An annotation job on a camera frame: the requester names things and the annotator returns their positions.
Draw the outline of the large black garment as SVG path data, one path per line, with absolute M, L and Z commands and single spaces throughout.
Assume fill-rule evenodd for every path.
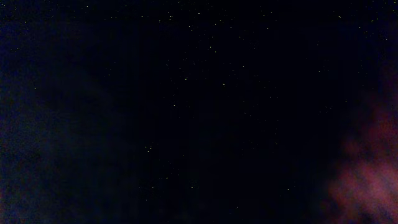
M 396 1 L 2 1 L 2 223 L 323 223 Z

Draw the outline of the red navy plaid shirt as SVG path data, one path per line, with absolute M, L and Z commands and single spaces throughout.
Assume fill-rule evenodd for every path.
M 381 71 L 381 94 L 365 99 L 325 184 L 323 223 L 397 223 L 397 64 Z

